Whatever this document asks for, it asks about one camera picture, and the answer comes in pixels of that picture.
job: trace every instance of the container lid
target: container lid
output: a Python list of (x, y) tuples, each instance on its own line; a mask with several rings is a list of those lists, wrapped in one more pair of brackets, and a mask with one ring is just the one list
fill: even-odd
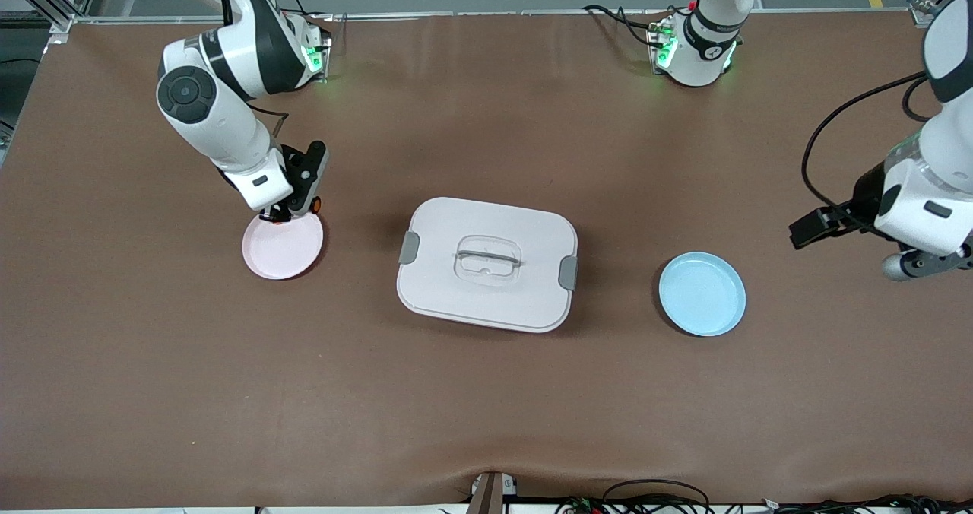
[(668, 262), (659, 279), (659, 299), (672, 322), (696, 336), (729, 332), (746, 309), (740, 275), (705, 252), (689, 252)]
[(399, 258), (399, 299), (415, 313), (524, 332), (566, 319), (577, 234), (562, 216), (459, 198), (425, 201)]
[(257, 216), (243, 233), (243, 261), (261, 278), (282, 281), (310, 267), (323, 244), (324, 227), (312, 213), (279, 224)]

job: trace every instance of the brown tabletop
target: brown tabletop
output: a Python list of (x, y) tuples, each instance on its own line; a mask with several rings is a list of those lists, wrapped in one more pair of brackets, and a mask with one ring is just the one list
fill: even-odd
[[(157, 111), (161, 49), (201, 30), (76, 26), (40, 68), (0, 170), (0, 507), (453, 501), (487, 469), (521, 493), (973, 493), (973, 276), (892, 283), (879, 238), (788, 241), (817, 122), (920, 69), (905, 12), (756, 15), (701, 89), (604, 19), (337, 26), (327, 84), (258, 102), (292, 113), (283, 143), (333, 151), (327, 253), (286, 282), (248, 271), (252, 213)], [(824, 134), (821, 189), (844, 199), (915, 130), (900, 93)], [(574, 223), (562, 327), (402, 306), (403, 233), (440, 195)], [(691, 250), (743, 276), (726, 336), (656, 309)]]

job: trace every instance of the plate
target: plate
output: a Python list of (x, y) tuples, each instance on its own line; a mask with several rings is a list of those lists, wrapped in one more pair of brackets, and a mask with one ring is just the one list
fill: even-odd
[(659, 300), (675, 325), (702, 337), (734, 329), (746, 309), (740, 275), (729, 262), (705, 252), (668, 262), (659, 279)]
[(243, 233), (243, 261), (261, 278), (282, 281), (306, 271), (322, 245), (324, 227), (312, 213), (280, 224), (257, 216)]

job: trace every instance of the white robot link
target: white robot link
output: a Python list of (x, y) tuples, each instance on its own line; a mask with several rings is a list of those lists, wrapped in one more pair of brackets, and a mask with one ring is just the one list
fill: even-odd
[(793, 223), (796, 248), (862, 230), (899, 243), (901, 252), (883, 262), (893, 281), (973, 268), (971, 1), (949, 2), (922, 42), (925, 74), (941, 111), (859, 178), (851, 200)]
[(657, 71), (687, 87), (704, 87), (730, 67), (740, 27), (755, 0), (696, 0), (653, 26), (650, 54)]
[(328, 151), (281, 146), (247, 101), (303, 87), (327, 74), (330, 34), (275, 0), (202, 0), (223, 25), (168, 44), (157, 104), (166, 120), (216, 165), (261, 219), (287, 222), (320, 209), (315, 193)]

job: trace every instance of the light blue plate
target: light blue plate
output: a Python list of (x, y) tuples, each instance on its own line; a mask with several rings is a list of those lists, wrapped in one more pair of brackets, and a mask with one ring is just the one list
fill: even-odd
[(740, 275), (729, 262), (705, 252), (689, 252), (666, 265), (659, 300), (675, 325), (703, 337), (729, 332), (746, 309)]

